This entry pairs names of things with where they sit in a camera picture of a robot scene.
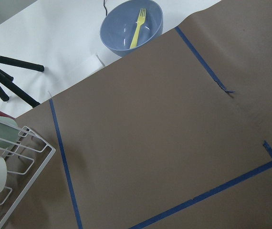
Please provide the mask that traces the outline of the black tripod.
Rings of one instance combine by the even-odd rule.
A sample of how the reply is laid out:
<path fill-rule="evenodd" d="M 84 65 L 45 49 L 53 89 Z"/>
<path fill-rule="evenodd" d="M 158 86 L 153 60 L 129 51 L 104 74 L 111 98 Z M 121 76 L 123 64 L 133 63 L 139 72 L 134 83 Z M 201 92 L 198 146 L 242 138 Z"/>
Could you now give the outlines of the black tripod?
<path fill-rule="evenodd" d="M 37 72 L 44 72 L 44 66 L 40 64 L 35 64 L 31 62 L 25 62 L 9 57 L 0 56 L 0 63 L 10 66 L 15 66 L 19 68 L 34 70 Z M 0 83 L 4 85 L 11 92 L 16 94 L 19 98 L 29 104 L 31 107 L 37 107 L 40 103 L 34 100 L 31 96 L 25 93 L 21 88 L 19 88 L 14 82 L 14 78 L 0 69 Z M 0 86 L 0 99 L 4 102 L 9 101 L 9 96 L 4 92 Z"/>

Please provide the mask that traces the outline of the green cup in rack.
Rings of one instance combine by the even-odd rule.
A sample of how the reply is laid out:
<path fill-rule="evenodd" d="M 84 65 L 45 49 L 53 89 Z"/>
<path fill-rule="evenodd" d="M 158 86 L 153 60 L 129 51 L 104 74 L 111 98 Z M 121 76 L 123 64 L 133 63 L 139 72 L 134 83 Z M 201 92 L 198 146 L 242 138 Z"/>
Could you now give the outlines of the green cup in rack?
<path fill-rule="evenodd" d="M 14 127 L 18 127 L 15 120 L 0 116 L 0 147 L 1 148 L 8 148 L 12 145 L 10 142 L 16 143 L 19 139 L 19 130 L 8 126 L 12 125 Z"/>

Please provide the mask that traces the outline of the yellow plastic fork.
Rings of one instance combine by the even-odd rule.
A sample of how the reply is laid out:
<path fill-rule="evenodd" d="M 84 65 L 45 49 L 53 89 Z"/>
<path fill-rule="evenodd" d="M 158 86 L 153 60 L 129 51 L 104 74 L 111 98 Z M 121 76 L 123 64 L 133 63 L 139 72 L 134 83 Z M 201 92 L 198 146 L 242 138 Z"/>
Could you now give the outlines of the yellow plastic fork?
<path fill-rule="evenodd" d="M 136 21 L 136 29 L 130 44 L 130 49 L 133 49 L 137 46 L 140 29 L 141 26 L 145 23 L 145 21 L 146 21 L 146 8 L 141 8 Z"/>

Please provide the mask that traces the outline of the blue bowl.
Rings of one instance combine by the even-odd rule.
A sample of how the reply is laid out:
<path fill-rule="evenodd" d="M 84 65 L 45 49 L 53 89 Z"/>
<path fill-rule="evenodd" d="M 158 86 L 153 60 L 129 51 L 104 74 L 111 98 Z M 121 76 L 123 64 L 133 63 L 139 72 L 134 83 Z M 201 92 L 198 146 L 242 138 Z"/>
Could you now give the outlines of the blue bowl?
<path fill-rule="evenodd" d="M 144 24 L 141 25 L 136 47 L 131 48 L 141 9 L 146 10 Z M 100 38 L 110 51 L 120 57 L 133 52 L 162 34 L 163 12 L 152 0 L 129 0 L 115 7 L 105 17 Z"/>

